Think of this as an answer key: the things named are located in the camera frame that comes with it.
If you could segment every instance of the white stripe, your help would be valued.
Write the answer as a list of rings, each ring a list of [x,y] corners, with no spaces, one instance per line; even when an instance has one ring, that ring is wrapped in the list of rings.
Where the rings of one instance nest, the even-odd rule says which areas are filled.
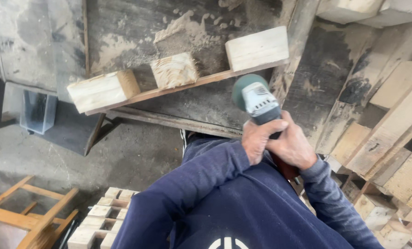
[[[247,246],[245,244],[243,244],[241,241],[239,241],[238,239],[235,239],[235,244],[237,246],[239,246],[241,249],[249,249],[247,248]]]
[[[232,238],[225,237],[225,249],[232,249]]]
[[[218,239],[209,246],[209,249],[217,249],[221,245],[221,239]]]

